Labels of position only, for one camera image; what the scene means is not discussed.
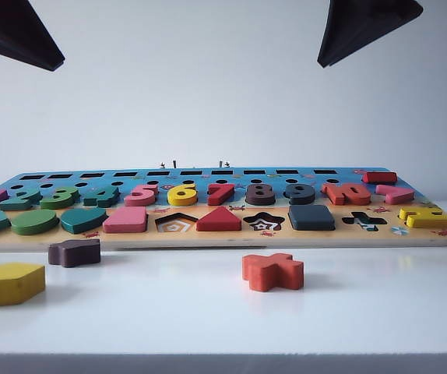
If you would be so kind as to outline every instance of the wooden puzzle board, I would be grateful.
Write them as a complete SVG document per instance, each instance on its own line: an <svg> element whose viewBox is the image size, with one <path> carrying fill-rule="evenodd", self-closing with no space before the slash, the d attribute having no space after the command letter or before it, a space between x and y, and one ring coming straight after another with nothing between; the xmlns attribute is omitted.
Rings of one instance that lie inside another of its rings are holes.
<svg viewBox="0 0 447 374"><path fill-rule="evenodd" d="M101 226L80 234L71 234L61 225L37 235L17 235L10 228L0 231L0 251L47 251L51 243L67 239L99 238L103 249L165 249L194 247L406 247L406 246L447 246L447 228L409 228L398 217L405 206L436 207L418 191L414 200L401 205L385 203L385 197L375 194L375 185L361 181L367 171L387 171L384 168L193 168L193 169L136 169L112 171L64 171L40 172L18 175L0 185L10 196L24 189L39 189L42 196L52 196L56 189L76 186L81 196L104 186L117 186L120 192L118 203L107 208L107 215L123 206L124 198L137 186L157 184L157 201L147 206L148 220L145 232L128 234L108 234ZM198 191L198 202L191 206L171 206L167 201L167 191L176 185L194 183ZM195 222L175 220L173 232L160 232L156 221L176 213L199 219L215 206L207 205L207 187L212 183L232 183L235 193L222 205L236 217L242 219L240 231L197 231ZM270 206L253 206L245 202L249 185L264 183L271 185L276 202ZM313 204L325 205L331 212L336 229L334 231L297 231L288 217L289 199L283 195L288 185L301 183L315 189ZM322 185L333 183L358 183L371 192L368 205L333 205L320 192ZM412 188L401 178L394 185ZM73 206L56 210L60 217L71 208L83 208L78 200ZM280 230L258 226L255 230L244 221L257 213L267 212L274 217L282 217ZM376 230L364 228L360 224L347 224L343 218L352 217L353 212L366 213L369 217L382 218L386 224L376 224ZM13 220L21 211L8 211Z"/></svg>

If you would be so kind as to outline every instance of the shape sorting board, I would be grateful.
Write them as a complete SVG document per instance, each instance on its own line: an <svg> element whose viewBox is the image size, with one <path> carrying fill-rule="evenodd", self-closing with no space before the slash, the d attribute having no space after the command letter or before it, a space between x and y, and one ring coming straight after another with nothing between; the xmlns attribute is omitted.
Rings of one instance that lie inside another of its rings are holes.
<svg viewBox="0 0 447 374"><path fill-rule="evenodd" d="M40 172L8 180L0 196L2 252L84 238L99 238L103 249L447 246L446 212L384 168ZM123 232L115 213L136 199L145 210L136 207L127 225L136 232ZM75 225L86 216L89 223ZM43 232L24 226L40 219ZM223 231L219 219L227 220Z"/></svg>

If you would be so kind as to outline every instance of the red cross block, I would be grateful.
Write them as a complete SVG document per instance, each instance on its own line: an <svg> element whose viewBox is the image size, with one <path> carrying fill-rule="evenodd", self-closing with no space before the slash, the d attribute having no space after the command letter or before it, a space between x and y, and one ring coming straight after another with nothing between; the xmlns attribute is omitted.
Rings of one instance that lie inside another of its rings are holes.
<svg viewBox="0 0 447 374"><path fill-rule="evenodd" d="M242 277L254 291L267 292L274 287L299 290L303 287L303 262L292 255L248 255L242 258Z"/></svg>

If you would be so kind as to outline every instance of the rectangular hole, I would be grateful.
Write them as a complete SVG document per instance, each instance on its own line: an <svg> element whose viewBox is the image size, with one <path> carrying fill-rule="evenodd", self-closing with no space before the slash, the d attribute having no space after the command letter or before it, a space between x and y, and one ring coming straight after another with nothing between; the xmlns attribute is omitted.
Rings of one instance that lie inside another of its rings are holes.
<svg viewBox="0 0 447 374"><path fill-rule="evenodd" d="M212 175L232 175L234 173L233 170L212 170Z"/></svg>
<svg viewBox="0 0 447 374"><path fill-rule="evenodd" d="M127 171L120 172L113 175L114 177L135 177L137 175L137 171Z"/></svg>
<svg viewBox="0 0 447 374"><path fill-rule="evenodd" d="M24 177L20 178L20 181L26 181L28 179L42 179L45 175L25 175Z"/></svg>
<svg viewBox="0 0 447 374"><path fill-rule="evenodd" d="M244 170L243 173L248 175L265 174L265 170Z"/></svg>
<svg viewBox="0 0 447 374"><path fill-rule="evenodd" d="M99 178L102 177L104 173L85 173L80 175L80 178Z"/></svg>
<svg viewBox="0 0 447 374"><path fill-rule="evenodd" d="M54 174L49 177L49 179L66 179L71 177L72 174Z"/></svg>
<svg viewBox="0 0 447 374"><path fill-rule="evenodd" d="M299 174L298 170L276 170L277 174Z"/></svg>
<svg viewBox="0 0 447 374"><path fill-rule="evenodd" d="M314 170L314 173L316 173L316 174L338 174L336 170L328 170L328 169Z"/></svg>
<svg viewBox="0 0 447 374"><path fill-rule="evenodd" d="M180 175L201 175L202 171L201 170L194 170L194 171L181 171Z"/></svg>
<svg viewBox="0 0 447 374"><path fill-rule="evenodd" d="M150 171L149 173L147 173L148 176L151 175L169 175L170 172L169 171Z"/></svg>

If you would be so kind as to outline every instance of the dark blue square block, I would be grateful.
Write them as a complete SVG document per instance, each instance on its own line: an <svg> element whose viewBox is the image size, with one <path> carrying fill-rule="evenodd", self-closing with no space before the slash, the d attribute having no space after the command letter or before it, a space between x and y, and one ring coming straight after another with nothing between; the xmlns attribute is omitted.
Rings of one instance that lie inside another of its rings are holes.
<svg viewBox="0 0 447 374"><path fill-rule="evenodd" d="M334 230L334 218L325 205L291 205L289 219L294 230Z"/></svg>

